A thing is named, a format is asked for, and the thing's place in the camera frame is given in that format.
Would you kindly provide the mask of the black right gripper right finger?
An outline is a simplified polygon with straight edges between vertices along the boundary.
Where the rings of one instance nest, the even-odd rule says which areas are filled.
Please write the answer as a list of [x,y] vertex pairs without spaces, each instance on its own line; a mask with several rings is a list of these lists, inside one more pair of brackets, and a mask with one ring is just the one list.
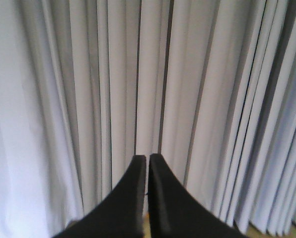
[[151,154],[148,212],[153,238],[242,238],[199,204],[182,186],[161,154]]

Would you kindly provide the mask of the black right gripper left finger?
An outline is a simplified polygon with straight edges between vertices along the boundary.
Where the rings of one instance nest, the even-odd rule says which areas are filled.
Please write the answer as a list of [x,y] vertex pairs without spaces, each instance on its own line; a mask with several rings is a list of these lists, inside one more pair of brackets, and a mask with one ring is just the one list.
[[109,195],[56,238],[142,238],[146,157],[135,155]]

